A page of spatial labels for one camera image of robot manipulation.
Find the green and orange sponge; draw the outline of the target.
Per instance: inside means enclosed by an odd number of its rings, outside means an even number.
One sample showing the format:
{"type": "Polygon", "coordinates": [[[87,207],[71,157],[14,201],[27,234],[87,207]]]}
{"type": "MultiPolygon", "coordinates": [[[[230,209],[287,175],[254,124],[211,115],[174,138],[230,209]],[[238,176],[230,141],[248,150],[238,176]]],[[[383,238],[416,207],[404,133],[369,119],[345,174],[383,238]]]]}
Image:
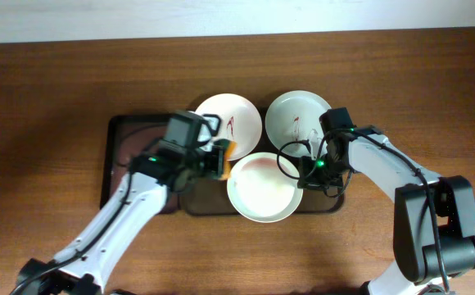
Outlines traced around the green and orange sponge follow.
{"type": "Polygon", "coordinates": [[[218,139],[213,143],[213,151],[216,152],[216,172],[215,178],[218,180],[226,180],[230,176],[230,157],[237,144],[228,139],[218,139]]]}

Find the white plate front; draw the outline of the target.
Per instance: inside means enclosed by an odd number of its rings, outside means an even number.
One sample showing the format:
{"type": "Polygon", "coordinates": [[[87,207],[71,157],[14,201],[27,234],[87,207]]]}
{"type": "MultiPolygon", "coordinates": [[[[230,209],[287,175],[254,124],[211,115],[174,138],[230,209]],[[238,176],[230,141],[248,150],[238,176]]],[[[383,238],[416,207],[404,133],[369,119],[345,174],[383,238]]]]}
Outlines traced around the white plate front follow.
{"type": "Polygon", "coordinates": [[[297,168],[285,157],[257,152],[243,157],[227,180],[228,199],[249,220],[274,223],[299,207],[303,190],[297,187],[297,168]]]}

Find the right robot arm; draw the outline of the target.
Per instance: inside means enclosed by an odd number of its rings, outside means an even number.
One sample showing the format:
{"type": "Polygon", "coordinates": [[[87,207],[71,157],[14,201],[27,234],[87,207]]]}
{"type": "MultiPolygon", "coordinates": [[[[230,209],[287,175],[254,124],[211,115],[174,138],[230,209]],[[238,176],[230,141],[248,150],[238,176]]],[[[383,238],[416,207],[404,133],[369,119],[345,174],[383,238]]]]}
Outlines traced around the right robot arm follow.
{"type": "Polygon", "coordinates": [[[319,118],[315,159],[302,157],[298,187],[341,196],[354,173],[372,180],[394,203],[394,261],[361,294],[452,294],[450,280],[475,270],[475,197],[461,175],[443,177],[392,145],[375,126],[354,125],[344,107],[319,118]]]}

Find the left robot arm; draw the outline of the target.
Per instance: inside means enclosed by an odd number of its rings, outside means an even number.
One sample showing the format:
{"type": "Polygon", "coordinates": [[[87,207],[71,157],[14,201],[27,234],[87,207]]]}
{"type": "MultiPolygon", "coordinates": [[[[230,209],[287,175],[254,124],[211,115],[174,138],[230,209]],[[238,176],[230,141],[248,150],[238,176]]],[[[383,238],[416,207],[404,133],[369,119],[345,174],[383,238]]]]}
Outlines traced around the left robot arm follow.
{"type": "Polygon", "coordinates": [[[233,143],[217,137],[216,114],[177,111],[165,135],[126,164],[126,172],[104,207],[51,261],[29,260],[18,274],[14,294],[102,294],[111,272],[145,224],[172,193],[199,178],[223,179],[233,143]]]}

